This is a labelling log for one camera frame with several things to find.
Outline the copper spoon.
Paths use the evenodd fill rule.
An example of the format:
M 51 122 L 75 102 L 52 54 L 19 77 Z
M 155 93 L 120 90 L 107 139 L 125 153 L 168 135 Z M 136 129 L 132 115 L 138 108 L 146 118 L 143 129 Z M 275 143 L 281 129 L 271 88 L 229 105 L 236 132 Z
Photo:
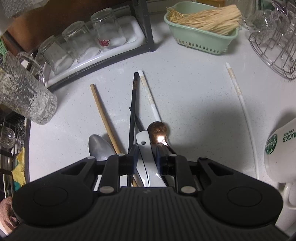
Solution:
M 166 142 L 167 127 L 161 121 L 154 121 L 148 126 L 148 134 L 152 145 L 152 151 L 155 153 L 157 146 L 164 146 L 164 151 L 170 154 L 168 144 Z

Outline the silver metal spoon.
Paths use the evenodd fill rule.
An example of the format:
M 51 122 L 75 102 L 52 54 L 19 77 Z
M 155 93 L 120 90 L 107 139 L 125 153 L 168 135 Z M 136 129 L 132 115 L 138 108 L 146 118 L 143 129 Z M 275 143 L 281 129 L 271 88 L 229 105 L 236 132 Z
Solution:
M 106 161 L 110 156 L 116 154 L 112 146 L 96 134 L 89 137 L 88 149 L 90 155 L 95 157 L 97 161 Z

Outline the black chopstick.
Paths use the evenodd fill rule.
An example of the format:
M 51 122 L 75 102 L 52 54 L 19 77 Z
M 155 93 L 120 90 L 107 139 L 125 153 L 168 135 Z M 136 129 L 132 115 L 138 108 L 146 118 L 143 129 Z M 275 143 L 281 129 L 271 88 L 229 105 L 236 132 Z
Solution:
M 132 101 L 130 106 L 130 122 L 129 122 L 129 139 L 128 139 L 128 151 L 131 150 L 134 143 L 134 129 L 135 129 L 135 112 L 137 101 L 137 86 L 138 86 L 138 72 L 134 73 L 132 83 Z
M 130 106 L 129 107 L 129 110 L 130 110 L 130 124 L 129 124 L 129 131 L 131 132 L 132 131 L 132 127 L 133 126 L 136 126 L 137 129 L 142 132 L 142 131 L 145 131 L 146 129 L 144 128 L 142 122 L 140 121 L 140 119 L 137 117 L 137 114 L 135 114 L 135 118 L 133 119 L 134 122 L 132 123 L 132 107 Z

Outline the white chopstick centre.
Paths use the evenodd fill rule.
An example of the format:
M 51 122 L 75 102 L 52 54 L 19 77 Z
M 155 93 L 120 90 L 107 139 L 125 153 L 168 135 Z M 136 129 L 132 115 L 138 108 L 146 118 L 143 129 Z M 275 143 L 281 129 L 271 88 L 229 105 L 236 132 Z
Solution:
M 144 90 L 145 90 L 145 92 L 147 94 L 148 101 L 149 101 L 149 104 L 150 104 L 151 109 L 152 109 L 152 113 L 153 113 L 153 115 L 154 115 L 154 117 L 156 119 L 155 121 L 161 121 L 162 122 L 161 117 L 160 117 L 159 112 L 158 112 L 158 109 L 157 109 L 157 106 L 156 106 L 156 104 L 154 102 L 154 98 L 152 96 L 151 90 L 149 88 L 148 82 L 147 82 L 147 80 L 145 78 L 144 72 L 142 70 L 138 70 L 138 74 L 140 76 L 140 80 L 141 80 L 141 83 L 142 83 L 142 85 L 144 87 Z

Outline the white chopstick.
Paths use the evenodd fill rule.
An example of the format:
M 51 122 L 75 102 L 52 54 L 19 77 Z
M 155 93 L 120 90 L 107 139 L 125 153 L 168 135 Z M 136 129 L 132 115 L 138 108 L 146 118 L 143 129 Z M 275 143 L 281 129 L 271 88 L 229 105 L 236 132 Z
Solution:
M 232 81 L 234 89 L 237 93 L 237 96 L 238 96 L 238 99 L 239 99 L 239 102 L 240 102 L 240 105 L 241 105 L 241 108 L 242 108 L 242 111 L 243 111 L 243 114 L 245 117 L 247 129 L 248 129 L 248 133 L 249 133 L 249 137 L 250 137 L 250 141 L 251 141 L 251 146 L 252 146 L 254 166 L 255 166 L 255 177 L 257 180 L 259 180 L 259 165 L 258 165 L 257 148 L 256 148 L 256 144 L 255 144 L 255 139 L 254 139 L 254 134 L 253 134 L 252 126 L 251 126 L 251 120 L 250 120 L 250 116 L 248 113 L 248 109 L 245 104 L 243 93 L 242 93 L 240 86 L 237 82 L 237 79 L 236 79 L 236 76 L 234 74 L 232 67 L 230 66 L 230 64 L 228 62 L 225 63 L 225 67 L 226 67 L 227 72 L 230 76 L 230 79 Z
M 142 83 L 142 85 L 144 87 L 144 90 L 145 90 L 145 92 L 147 94 L 148 101 L 149 101 L 149 104 L 150 104 L 151 109 L 152 109 L 152 113 L 153 113 L 153 115 L 154 115 L 154 117 L 156 119 L 155 121 L 161 121 L 162 122 L 161 117 L 160 117 L 159 112 L 158 112 L 158 109 L 157 109 L 157 106 L 156 106 L 156 104 L 154 102 L 154 98 L 152 96 L 151 90 L 149 88 L 148 82 L 147 82 L 147 80 L 145 78 L 144 72 L 142 70 L 138 70 L 138 74 L 140 76 L 140 80 L 141 80 L 141 83 Z

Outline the yellow cloth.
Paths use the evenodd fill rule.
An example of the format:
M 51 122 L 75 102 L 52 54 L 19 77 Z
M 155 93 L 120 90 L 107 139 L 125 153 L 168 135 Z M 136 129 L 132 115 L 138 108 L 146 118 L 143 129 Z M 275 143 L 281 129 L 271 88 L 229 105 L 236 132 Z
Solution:
M 21 152 L 17 155 L 16 160 L 18 164 L 12 170 L 13 180 L 20 184 L 20 186 L 24 186 L 26 184 L 25 179 L 25 148 L 22 147 Z

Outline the white Starbucks mug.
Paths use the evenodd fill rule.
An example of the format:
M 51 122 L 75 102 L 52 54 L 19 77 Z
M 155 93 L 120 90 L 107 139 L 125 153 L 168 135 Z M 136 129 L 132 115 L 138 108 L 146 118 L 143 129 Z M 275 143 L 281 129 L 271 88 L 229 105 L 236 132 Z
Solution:
M 283 201 L 295 210 L 295 205 L 290 202 L 290 191 L 295 185 L 295 119 L 269 136 L 264 148 L 264 164 L 273 181 L 285 184 Z

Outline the white chopstick right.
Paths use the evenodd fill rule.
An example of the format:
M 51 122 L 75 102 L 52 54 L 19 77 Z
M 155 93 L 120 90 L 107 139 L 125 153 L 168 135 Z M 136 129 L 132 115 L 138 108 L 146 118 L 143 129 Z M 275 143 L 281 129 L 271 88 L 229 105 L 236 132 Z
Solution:
M 243 114 L 245 117 L 247 129 L 248 129 L 248 133 L 249 133 L 249 137 L 250 137 L 250 141 L 251 141 L 251 146 L 252 146 L 254 166 L 255 166 L 255 177 L 257 180 L 259 180 L 259 165 L 258 165 L 257 148 L 256 148 L 256 144 L 255 144 L 255 139 L 254 139 L 254 134 L 253 134 L 252 126 L 251 126 L 251 120 L 250 120 L 250 116 L 248 113 L 248 109 L 245 104 L 243 93 L 242 93 L 240 86 L 237 82 L 237 79 L 236 79 L 236 76 L 234 74 L 232 67 L 230 66 L 230 64 L 228 62 L 225 63 L 225 67 L 226 67 L 227 72 L 230 76 L 230 79 L 232 81 L 234 89 L 237 93 L 237 96 L 238 96 L 238 99 L 239 99 L 239 102 L 240 102 L 240 105 L 241 105 L 241 108 L 242 108 L 242 111 L 243 111 Z

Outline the textured glass mug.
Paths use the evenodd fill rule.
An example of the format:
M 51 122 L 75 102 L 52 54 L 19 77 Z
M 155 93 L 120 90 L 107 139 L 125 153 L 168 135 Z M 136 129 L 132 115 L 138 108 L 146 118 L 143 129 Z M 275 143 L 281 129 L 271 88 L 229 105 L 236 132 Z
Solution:
M 39 78 L 27 71 L 21 60 L 32 64 Z M 48 123 L 58 105 L 45 82 L 43 69 L 29 54 L 20 52 L 14 56 L 8 51 L 1 56 L 1 103 L 38 125 Z

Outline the upturned glass left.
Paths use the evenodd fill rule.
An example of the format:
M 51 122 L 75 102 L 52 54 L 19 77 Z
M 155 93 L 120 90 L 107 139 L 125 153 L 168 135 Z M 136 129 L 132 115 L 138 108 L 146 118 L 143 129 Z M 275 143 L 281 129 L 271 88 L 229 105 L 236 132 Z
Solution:
M 39 46 L 38 52 L 44 58 L 45 62 L 50 65 L 55 75 L 70 68 L 74 62 L 73 57 L 58 43 L 55 36 L 48 37 Z

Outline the green plastic basket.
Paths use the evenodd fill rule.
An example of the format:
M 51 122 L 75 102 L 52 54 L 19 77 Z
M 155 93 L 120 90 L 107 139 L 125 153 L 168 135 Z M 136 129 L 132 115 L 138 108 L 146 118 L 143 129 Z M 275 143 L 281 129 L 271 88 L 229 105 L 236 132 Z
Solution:
M 228 48 L 229 44 L 238 36 L 241 28 L 239 26 L 230 35 L 222 36 L 216 33 L 175 24 L 169 21 L 169 10 L 173 8 L 182 14 L 192 14 L 199 11 L 216 9 L 216 7 L 193 1 L 182 1 L 166 9 L 164 21 L 168 24 L 176 42 L 190 48 L 214 55 L 222 54 Z

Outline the upturned glass with red logo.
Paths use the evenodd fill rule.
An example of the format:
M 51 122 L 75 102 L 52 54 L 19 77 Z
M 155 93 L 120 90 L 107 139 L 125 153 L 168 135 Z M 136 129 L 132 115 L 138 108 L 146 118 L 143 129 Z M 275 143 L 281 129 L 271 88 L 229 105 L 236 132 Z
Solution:
M 94 13 L 90 20 L 104 52 L 126 44 L 127 39 L 112 8 Z

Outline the upturned glass middle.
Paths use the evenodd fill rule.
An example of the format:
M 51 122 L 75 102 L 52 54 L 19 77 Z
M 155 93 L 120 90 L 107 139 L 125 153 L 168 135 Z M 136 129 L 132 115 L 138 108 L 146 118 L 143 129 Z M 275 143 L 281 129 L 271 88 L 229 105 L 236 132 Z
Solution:
M 72 23 L 62 32 L 62 36 L 78 63 L 84 62 L 101 52 L 100 46 L 92 37 L 84 21 Z

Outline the bundle of straw sticks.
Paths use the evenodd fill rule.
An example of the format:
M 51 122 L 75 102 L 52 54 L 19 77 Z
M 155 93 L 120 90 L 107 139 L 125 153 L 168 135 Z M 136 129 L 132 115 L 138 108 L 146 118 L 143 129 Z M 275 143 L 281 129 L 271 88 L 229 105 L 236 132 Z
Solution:
M 242 15 L 236 5 L 182 14 L 175 8 L 169 10 L 169 21 L 175 24 L 192 27 L 218 35 L 230 35 L 240 26 Z

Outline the white handled utensil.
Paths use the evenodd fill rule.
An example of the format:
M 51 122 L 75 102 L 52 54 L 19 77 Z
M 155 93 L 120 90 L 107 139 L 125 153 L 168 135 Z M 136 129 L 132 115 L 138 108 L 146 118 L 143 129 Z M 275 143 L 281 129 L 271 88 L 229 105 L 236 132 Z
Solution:
M 152 154 L 151 141 L 148 131 L 137 133 L 136 139 L 145 166 L 149 187 L 166 187 L 165 182 L 159 174 Z

